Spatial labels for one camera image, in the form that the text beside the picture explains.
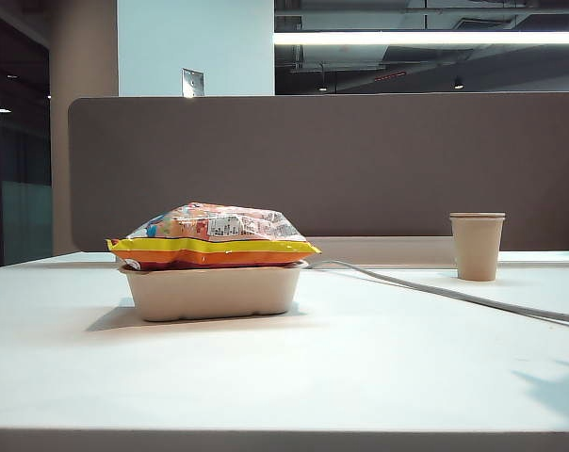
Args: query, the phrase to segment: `bagasse takeout box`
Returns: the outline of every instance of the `bagasse takeout box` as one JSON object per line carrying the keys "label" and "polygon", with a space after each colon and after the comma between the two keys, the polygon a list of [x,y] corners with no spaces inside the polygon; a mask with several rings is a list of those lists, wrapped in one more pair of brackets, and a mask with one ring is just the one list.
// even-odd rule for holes
{"label": "bagasse takeout box", "polygon": [[119,271],[127,276],[138,315],[168,321],[285,313],[306,265]]}

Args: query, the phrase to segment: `chip bag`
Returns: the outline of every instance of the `chip bag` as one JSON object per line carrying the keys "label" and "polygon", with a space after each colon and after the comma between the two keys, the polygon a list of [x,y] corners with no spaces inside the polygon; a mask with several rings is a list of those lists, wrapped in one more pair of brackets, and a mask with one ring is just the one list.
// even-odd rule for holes
{"label": "chip bag", "polygon": [[320,252],[280,212],[201,202],[106,244],[136,270],[282,266]]}

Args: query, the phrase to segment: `cubicle partition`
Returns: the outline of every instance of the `cubicle partition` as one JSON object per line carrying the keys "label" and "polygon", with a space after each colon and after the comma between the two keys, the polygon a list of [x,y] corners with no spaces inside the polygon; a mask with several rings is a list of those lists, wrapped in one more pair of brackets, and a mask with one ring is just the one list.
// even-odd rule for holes
{"label": "cubicle partition", "polygon": [[79,99],[69,126],[81,250],[193,201],[279,210],[308,236],[506,212],[503,250],[569,250],[569,93]]}

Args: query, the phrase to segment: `gray cable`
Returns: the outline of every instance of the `gray cable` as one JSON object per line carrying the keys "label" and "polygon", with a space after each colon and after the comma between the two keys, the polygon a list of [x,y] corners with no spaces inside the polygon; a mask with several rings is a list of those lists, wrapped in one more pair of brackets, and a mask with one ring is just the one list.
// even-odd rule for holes
{"label": "gray cable", "polygon": [[433,287],[431,285],[420,284],[418,282],[404,281],[391,276],[380,275],[379,273],[375,273],[374,271],[366,270],[365,268],[362,268],[360,266],[355,266],[354,264],[348,264],[347,262],[343,261],[329,260],[329,261],[314,262],[313,264],[309,264],[305,268],[316,268],[318,266],[324,266],[327,264],[346,266],[347,268],[359,271],[372,278],[376,278],[377,280],[387,281],[389,283],[398,284],[403,287],[420,290],[422,292],[429,292],[430,294],[441,295],[442,297],[449,297],[451,299],[468,301],[470,303],[480,304],[481,306],[501,309],[502,311],[508,311],[510,313],[515,313],[520,315],[551,318],[553,320],[559,320],[561,322],[569,322],[569,314],[555,313],[553,311],[545,311],[542,309],[526,308],[524,306],[516,306],[514,304],[493,301],[492,299],[483,299],[482,297],[476,297],[474,295],[464,294],[463,292],[457,292],[455,290],[444,289],[441,287]]}

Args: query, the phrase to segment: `beige cup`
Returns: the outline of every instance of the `beige cup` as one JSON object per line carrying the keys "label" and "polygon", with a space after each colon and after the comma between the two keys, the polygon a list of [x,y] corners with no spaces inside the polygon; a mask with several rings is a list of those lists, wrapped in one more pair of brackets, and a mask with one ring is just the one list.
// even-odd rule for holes
{"label": "beige cup", "polygon": [[493,281],[500,250],[502,213],[452,213],[452,234],[458,277]]}

